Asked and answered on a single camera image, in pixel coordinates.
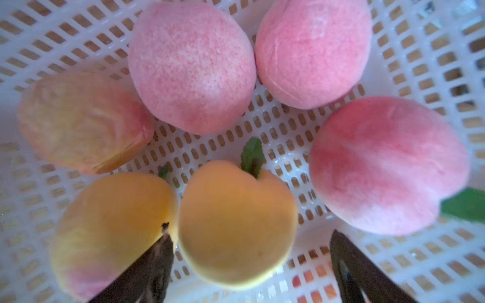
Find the pink peach with leaf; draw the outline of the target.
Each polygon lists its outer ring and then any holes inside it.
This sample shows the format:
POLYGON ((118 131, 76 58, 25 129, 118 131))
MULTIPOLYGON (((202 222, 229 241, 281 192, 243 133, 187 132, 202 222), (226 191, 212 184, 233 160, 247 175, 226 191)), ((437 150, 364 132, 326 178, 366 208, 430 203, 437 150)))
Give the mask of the pink peach with leaf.
POLYGON ((155 2, 133 29, 129 71, 161 121, 196 135, 234 125, 256 84, 251 42, 235 19, 200 1, 155 2))
POLYGON ((337 109, 309 154, 314 190, 330 211, 362 231, 391 236, 432 224, 471 171, 467 148, 444 116, 389 96, 337 109))

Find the pink peach with leaf upper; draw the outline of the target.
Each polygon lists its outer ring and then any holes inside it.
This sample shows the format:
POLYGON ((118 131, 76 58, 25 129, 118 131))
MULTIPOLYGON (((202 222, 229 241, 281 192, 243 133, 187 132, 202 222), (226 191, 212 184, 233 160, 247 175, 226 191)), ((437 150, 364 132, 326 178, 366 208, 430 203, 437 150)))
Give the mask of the pink peach with leaf upper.
POLYGON ((337 109, 309 154, 314 190, 330 211, 362 231, 391 236, 432 224, 471 171, 467 148, 444 116, 389 96, 337 109))

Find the yellow peach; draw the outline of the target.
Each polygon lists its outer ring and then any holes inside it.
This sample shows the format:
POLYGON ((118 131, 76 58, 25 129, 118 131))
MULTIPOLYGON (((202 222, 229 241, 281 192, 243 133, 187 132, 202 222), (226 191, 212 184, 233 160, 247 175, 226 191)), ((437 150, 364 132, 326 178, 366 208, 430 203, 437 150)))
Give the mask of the yellow peach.
POLYGON ((64 211, 49 246, 60 288, 83 302, 104 290, 162 235, 178 241, 178 198, 157 175, 120 172, 90 183, 64 211))
POLYGON ((179 247, 201 279, 250 289, 290 255, 298 206, 287 184, 263 163, 261 140, 253 137, 240 164, 211 160, 190 178, 179 209, 179 247))

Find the orange red peach with leaf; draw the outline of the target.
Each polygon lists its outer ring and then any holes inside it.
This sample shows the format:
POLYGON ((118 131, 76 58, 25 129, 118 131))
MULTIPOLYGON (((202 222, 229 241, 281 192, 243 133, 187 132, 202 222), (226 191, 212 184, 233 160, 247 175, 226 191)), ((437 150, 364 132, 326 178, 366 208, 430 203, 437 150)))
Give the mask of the orange red peach with leaf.
POLYGON ((105 174, 129 162, 155 131, 134 93, 91 72, 35 82, 22 93, 16 116, 40 158, 84 174, 105 174))

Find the pink peach front with leaf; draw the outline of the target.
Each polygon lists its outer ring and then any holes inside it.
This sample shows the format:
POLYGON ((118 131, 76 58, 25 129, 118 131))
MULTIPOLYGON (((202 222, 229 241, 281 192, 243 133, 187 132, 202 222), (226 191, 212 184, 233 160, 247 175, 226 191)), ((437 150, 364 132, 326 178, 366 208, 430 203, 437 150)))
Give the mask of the pink peach front with leaf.
POLYGON ((200 1, 155 2, 133 29, 129 71, 161 121, 196 135, 234 125, 256 84, 251 42, 235 19, 200 1))

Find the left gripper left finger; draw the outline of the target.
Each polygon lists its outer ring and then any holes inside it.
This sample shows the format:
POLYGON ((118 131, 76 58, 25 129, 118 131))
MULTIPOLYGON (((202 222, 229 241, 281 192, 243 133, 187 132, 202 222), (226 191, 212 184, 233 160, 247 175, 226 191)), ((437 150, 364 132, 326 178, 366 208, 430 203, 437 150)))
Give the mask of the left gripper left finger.
POLYGON ((174 263, 174 243, 162 224, 162 237, 89 303, 164 302, 174 263))

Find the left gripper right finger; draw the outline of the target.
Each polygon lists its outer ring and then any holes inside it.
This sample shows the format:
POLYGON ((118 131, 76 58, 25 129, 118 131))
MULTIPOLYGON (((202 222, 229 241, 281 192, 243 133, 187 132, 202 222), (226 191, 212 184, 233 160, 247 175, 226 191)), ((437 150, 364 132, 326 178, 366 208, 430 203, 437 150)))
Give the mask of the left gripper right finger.
POLYGON ((330 239, 330 256, 342 302, 415 302, 337 230, 330 239))

